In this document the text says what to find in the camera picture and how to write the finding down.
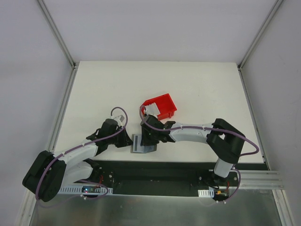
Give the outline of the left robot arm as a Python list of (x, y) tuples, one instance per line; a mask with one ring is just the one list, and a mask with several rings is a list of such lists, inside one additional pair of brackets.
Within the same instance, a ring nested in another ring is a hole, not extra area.
[(132, 140), (123, 126), (122, 115), (110, 117), (93, 134), (86, 137), (72, 151), (42, 151), (26, 173), (22, 184), (38, 199), (48, 202), (61, 188), (85, 179), (95, 183), (99, 179), (99, 167), (91, 160), (106, 151), (108, 146), (131, 146)]

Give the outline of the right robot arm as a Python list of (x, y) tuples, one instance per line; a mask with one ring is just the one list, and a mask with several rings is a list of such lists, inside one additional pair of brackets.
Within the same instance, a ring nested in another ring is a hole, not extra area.
[(207, 125), (181, 124), (175, 121), (160, 122), (153, 115), (141, 121), (142, 146), (153, 146), (159, 142), (181, 141), (209, 145), (218, 159), (208, 182), (211, 186), (222, 186), (229, 179), (231, 168), (238, 163), (245, 142), (245, 135), (224, 119), (216, 119)]

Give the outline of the white credit card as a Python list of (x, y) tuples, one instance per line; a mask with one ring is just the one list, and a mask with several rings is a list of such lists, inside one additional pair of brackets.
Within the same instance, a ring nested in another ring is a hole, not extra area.
[(133, 153), (142, 153), (143, 147), (141, 146), (141, 135), (133, 135)]

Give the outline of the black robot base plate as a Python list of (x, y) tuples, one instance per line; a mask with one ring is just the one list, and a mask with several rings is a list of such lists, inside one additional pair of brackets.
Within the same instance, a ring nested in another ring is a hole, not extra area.
[(113, 189), (113, 194), (196, 197), (199, 190), (220, 188), (227, 193), (238, 186), (238, 175), (225, 179), (213, 174), (213, 163), (92, 161), (85, 180)]

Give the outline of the grey leather card holder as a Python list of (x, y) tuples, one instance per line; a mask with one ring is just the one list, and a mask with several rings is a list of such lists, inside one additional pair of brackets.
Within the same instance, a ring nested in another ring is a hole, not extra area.
[(144, 146), (144, 145), (142, 145), (142, 142), (141, 142), (141, 146), (143, 147), (143, 152), (142, 152), (143, 154), (155, 152), (157, 150), (157, 145)]

